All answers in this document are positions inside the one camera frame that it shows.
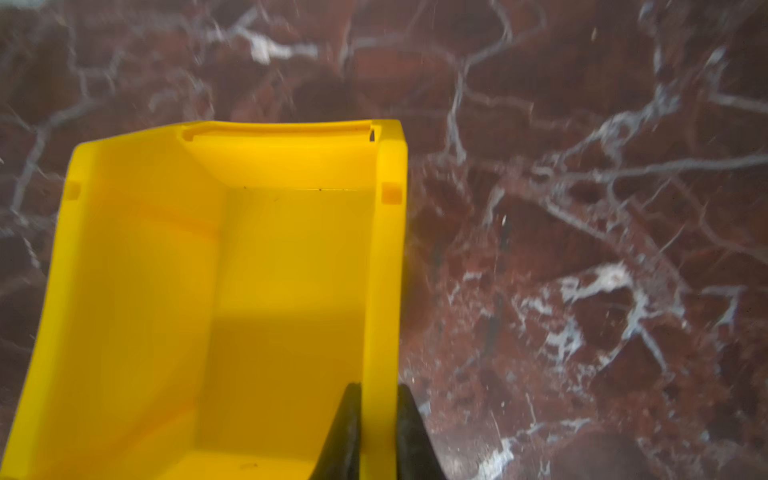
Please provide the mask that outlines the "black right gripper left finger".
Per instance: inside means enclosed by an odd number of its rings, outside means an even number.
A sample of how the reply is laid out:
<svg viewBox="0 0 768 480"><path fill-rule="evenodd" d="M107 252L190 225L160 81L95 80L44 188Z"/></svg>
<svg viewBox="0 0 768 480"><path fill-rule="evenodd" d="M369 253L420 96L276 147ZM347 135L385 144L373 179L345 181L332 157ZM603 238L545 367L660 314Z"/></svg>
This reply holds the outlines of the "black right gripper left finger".
<svg viewBox="0 0 768 480"><path fill-rule="evenodd" d="M358 480L362 438L362 391L346 386L310 480Z"/></svg>

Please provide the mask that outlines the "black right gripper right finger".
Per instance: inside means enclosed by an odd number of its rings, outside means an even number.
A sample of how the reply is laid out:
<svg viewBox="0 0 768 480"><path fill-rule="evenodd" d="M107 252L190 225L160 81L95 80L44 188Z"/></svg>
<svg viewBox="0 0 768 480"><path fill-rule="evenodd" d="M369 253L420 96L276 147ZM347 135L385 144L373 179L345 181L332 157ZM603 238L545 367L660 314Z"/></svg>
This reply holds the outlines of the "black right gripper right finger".
<svg viewBox="0 0 768 480"><path fill-rule="evenodd" d="M399 480L446 480L414 396L398 385L396 464Z"/></svg>

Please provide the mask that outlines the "yellow plastic bin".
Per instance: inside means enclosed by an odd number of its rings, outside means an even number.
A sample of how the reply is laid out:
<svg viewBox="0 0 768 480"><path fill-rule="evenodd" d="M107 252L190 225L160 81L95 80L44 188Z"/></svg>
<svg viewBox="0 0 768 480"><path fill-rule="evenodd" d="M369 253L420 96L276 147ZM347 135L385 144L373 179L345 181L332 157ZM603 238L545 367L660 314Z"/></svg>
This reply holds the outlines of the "yellow plastic bin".
<svg viewBox="0 0 768 480"><path fill-rule="evenodd" d="M5 479L309 479L346 386L393 479L396 120L182 123L78 145Z"/></svg>

